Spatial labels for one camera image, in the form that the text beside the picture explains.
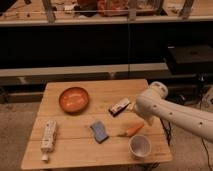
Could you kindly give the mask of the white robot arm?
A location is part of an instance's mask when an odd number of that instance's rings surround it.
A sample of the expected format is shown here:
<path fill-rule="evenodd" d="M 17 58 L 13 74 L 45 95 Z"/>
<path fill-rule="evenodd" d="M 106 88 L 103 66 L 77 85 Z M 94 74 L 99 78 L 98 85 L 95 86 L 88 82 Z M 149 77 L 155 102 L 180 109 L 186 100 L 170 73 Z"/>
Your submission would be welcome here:
<path fill-rule="evenodd" d="M 149 124 L 157 116 L 213 143 L 213 113 L 169 102 L 167 95 L 163 83 L 152 82 L 136 97 L 135 113 Z"/>

